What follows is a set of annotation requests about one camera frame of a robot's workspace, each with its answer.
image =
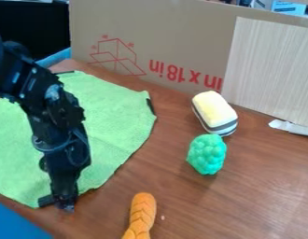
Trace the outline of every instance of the table surface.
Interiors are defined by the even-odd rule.
[[[191,96],[143,80],[67,60],[55,72],[82,70],[135,91],[149,92],[158,116],[146,143],[98,190],[82,195],[76,212],[30,209],[0,202],[55,238],[120,238],[132,197],[152,193],[158,215],[153,239],[308,238],[308,137],[274,130],[272,117],[235,107],[237,132],[216,176],[201,176],[185,161],[190,141],[205,131]]]

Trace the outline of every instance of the orange plush toy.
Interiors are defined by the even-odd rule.
[[[149,230],[156,216],[156,201],[152,194],[141,192],[134,196],[130,212],[130,227],[122,239],[150,239]]]

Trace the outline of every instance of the textured ball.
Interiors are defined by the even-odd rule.
[[[190,143],[187,162],[201,175],[214,175],[223,167],[226,151],[218,134],[203,134]]]

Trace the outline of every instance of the box diagram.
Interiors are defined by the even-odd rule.
[[[146,73],[137,65],[137,55],[119,38],[99,41],[97,52],[91,53],[89,64],[103,66],[124,76],[144,76]]]

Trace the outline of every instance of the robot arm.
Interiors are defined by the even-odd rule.
[[[40,167],[49,174],[51,195],[40,198],[39,206],[56,204],[73,211],[80,172],[91,164],[77,98],[56,75],[35,64],[25,47],[2,43],[1,37],[0,97],[21,106],[33,131],[32,143],[44,155]]]

